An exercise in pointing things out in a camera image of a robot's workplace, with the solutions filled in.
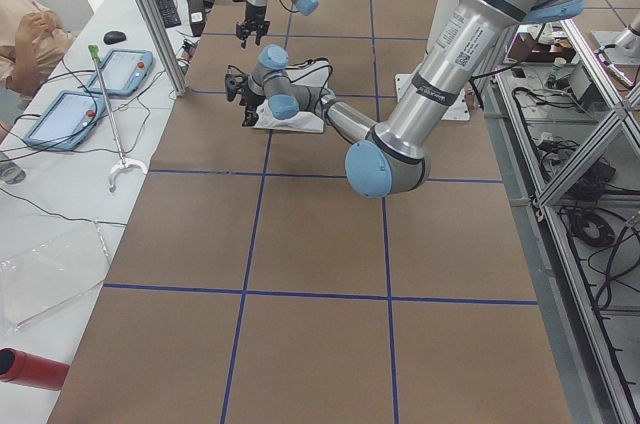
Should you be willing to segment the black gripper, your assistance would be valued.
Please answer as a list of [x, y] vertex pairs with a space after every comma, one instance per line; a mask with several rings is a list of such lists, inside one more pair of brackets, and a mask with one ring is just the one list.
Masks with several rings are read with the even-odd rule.
[[250, 73], [241, 71], [237, 66], [228, 66], [224, 78], [226, 99], [233, 102], [240, 97], [244, 106], [243, 127], [253, 127], [259, 119], [257, 112], [261, 104], [261, 85]]
[[236, 23], [236, 36], [242, 48], [246, 47], [247, 39], [255, 34], [255, 44], [260, 45], [262, 39], [268, 35], [270, 22], [266, 19], [268, 0], [233, 0], [244, 2], [245, 18]]

